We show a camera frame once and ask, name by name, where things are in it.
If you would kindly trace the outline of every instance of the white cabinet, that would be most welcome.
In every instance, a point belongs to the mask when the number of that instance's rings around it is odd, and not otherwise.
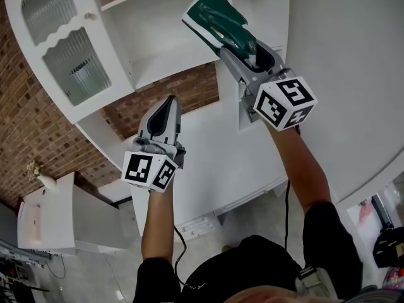
[[[6,7],[29,65],[72,123],[134,91],[94,0],[6,0]]]
[[[23,198],[18,214],[18,247],[74,254],[127,248],[119,210],[74,185],[74,173]]]
[[[97,4],[125,47],[136,89],[218,59],[181,21],[194,0],[109,1]]]
[[[6,0],[33,72],[72,123],[217,59],[182,22],[193,0]]]

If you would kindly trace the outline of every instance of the black cable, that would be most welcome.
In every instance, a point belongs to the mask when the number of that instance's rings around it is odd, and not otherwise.
[[[64,261],[63,261],[63,257],[62,257],[62,256],[61,256],[61,259],[62,259],[62,264],[63,264],[63,269],[64,269],[64,273],[63,273],[63,276],[62,276],[62,277],[56,276],[56,275],[54,274],[54,272],[51,270],[51,268],[49,267],[48,262],[47,262],[47,261],[45,262],[45,263],[46,263],[46,266],[48,266],[49,271],[52,273],[52,275],[55,276],[55,277],[56,277],[57,279],[59,279],[59,280],[62,280],[63,278],[66,277],[66,267],[65,267],[65,265],[64,265]]]
[[[174,226],[174,230],[175,230],[175,232],[177,232],[178,237],[181,239],[182,244],[184,245],[184,250],[182,251],[181,255],[179,255],[177,261],[175,262],[174,271],[175,271],[175,275],[177,276],[179,282],[180,282],[182,285],[185,285],[185,283],[184,283],[184,282],[179,278],[179,276],[178,276],[178,273],[177,273],[177,265],[178,265],[178,262],[180,261],[180,259],[183,257],[183,255],[184,255],[185,252],[187,251],[187,245],[186,245],[186,243],[185,243],[185,240],[184,240],[182,234],[177,230],[177,228],[176,228],[175,226]]]
[[[300,126],[296,125],[295,130],[300,135]],[[288,180],[288,186],[286,187],[285,194],[285,250],[288,248],[288,234],[289,234],[289,191],[290,191],[290,181]]]
[[[124,298],[125,302],[127,302],[127,300],[126,300],[126,298],[125,298],[125,295],[124,295],[124,292],[122,292],[121,287],[119,286],[118,280],[117,280],[116,277],[115,277],[115,273],[114,273],[114,270],[112,269],[111,264],[109,263],[109,261],[108,261],[106,255],[105,255],[105,254],[102,254],[102,255],[104,256],[105,261],[106,261],[107,264],[109,265],[109,269],[111,270],[112,276],[114,277],[115,283],[116,283],[116,285],[118,286],[118,289],[119,289],[119,291],[121,292],[122,297]]]

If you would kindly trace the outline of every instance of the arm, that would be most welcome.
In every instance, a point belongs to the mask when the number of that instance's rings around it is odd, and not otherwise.
[[[174,211],[170,183],[164,193],[150,191],[145,231],[141,241],[143,260],[164,258],[172,263],[174,247]]]
[[[327,177],[297,131],[291,128],[278,132],[265,124],[304,213],[318,202],[331,202]]]

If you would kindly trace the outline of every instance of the glass cabinet door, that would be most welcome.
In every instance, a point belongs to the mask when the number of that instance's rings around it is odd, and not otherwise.
[[[21,11],[35,45],[77,16],[73,0],[22,0]]]
[[[43,58],[73,105],[78,105],[111,86],[84,28],[61,39]]]

